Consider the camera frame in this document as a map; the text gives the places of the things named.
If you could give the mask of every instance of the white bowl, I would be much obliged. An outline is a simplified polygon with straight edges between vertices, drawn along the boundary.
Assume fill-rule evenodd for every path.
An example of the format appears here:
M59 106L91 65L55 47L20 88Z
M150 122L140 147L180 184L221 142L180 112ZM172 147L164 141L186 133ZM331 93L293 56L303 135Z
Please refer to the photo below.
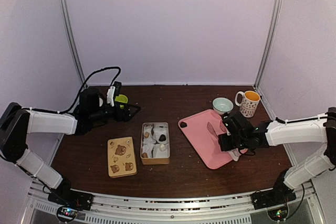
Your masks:
M233 109L233 103L227 98L218 97L212 102L212 107L219 115L230 113Z

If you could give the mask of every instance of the pink tray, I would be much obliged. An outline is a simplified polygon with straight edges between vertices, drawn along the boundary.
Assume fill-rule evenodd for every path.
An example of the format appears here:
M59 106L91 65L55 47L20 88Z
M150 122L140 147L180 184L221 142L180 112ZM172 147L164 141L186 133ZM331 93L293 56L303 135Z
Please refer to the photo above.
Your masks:
M210 169L218 169L233 160L230 154L221 151L218 139L207 129L209 122L217 135L225 133L226 131L222 131L219 127L221 121L221 116L215 111L206 110L181 119L178 123L181 131ZM185 122L187 127L182 128L181 122Z

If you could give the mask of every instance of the white wall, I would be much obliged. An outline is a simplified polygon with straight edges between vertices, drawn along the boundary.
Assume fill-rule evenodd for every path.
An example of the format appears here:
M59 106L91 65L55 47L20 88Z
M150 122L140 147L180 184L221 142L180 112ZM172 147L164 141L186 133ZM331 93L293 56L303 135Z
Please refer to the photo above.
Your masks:
M302 118L336 106L336 1L283 0L271 55L261 82L280 118ZM292 145L298 161L318 144ZM336 172L313 180L328 223L334 223Z
M252 84L274 0L67 0L86 76L124 84ZM108 84L112 73L92 78Z
M59 0L0 0L0 114L22 106L66 109L79 79L71 58ZM57 135L32 134L28 145L50 161ZM30 179L0 160L0 223L18 223Z

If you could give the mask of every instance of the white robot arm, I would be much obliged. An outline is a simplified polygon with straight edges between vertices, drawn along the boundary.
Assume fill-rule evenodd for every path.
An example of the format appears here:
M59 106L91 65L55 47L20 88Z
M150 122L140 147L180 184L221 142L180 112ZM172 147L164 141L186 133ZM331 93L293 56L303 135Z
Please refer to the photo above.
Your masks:
M257 148L268 148L279 144L320 142L322 146L299 165L283 171L275 182L268 198L278 198L273 202L282 202L295 188L313 177L336 166L336 108L329 108L327 113L299 120L280 120L262 122L253 127L240 112L231 113L223 118L223 123L230 134L219 136L222 151L234 148L249 149L255 153ZM255 208L268 207L261 197L264 192L254 193L258 202Z
M79 96L79 105L72 113L22 108L12 102L0 118L0 150L3 154L0 157L14 163L44 184L51 191L48 200L76 209L90 210L93 196L71 190L71 183L67 178L28 148L26 136L37 132L84 135L96 122L106 123L108 118L125 122L131 120L141 108L111 102L119 94L120 88L121 83L115 82L113 88L109 89L106 100L96 88L83 90Z

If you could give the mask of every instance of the dark wooden surface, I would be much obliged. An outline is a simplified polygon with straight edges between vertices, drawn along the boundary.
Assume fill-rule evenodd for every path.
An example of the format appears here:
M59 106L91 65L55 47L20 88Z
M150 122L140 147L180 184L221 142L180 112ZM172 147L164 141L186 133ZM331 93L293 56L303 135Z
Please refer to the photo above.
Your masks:
M217 170L207 168L177 122L212 108L216 97L234 100L251 87L236 86L133 86L122 87L129 102L142 107L132 121L109 122L85 136L65 136L52 164L69 178L74 189L133 197L181 198L219 196L273 186L279 173L290 166L283 146L258 149L256 156L242 156ZM260 103L252 124L269 119ZM140 160L141 127L144 122L167 122L171 159L168 165L143 165ZM107 141L133 137L138 173L110 178Z

